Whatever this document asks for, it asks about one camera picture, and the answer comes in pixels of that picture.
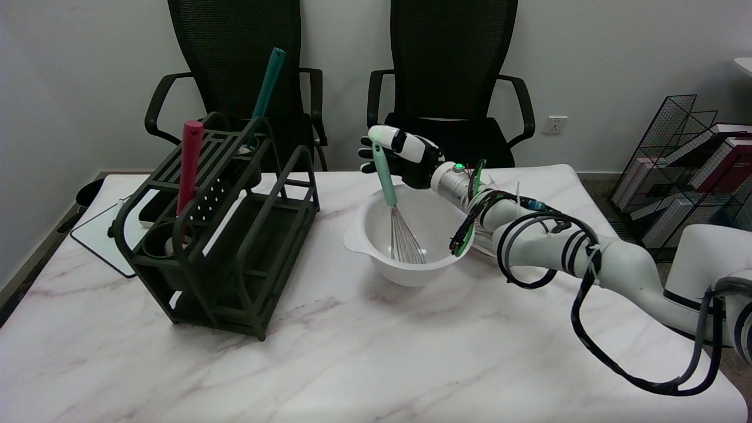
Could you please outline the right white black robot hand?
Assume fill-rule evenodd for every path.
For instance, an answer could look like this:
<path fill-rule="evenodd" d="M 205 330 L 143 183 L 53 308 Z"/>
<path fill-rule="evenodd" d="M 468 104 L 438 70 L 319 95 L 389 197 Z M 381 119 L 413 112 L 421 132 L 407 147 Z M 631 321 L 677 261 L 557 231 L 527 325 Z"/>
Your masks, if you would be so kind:
<path fill-rule="evenodd" d="M 417 136 L 386 125 L 375 125 L 361 137 L 358 150 L 365 160 L 360 171 L 365 174 L 377 172 L 372 146 L 379 145 L 384 152 L 392 176 L 400 177 L 408 187 L 429 189 L 432 175 L 446 161 L 443 150 L 425 137 Z"/>

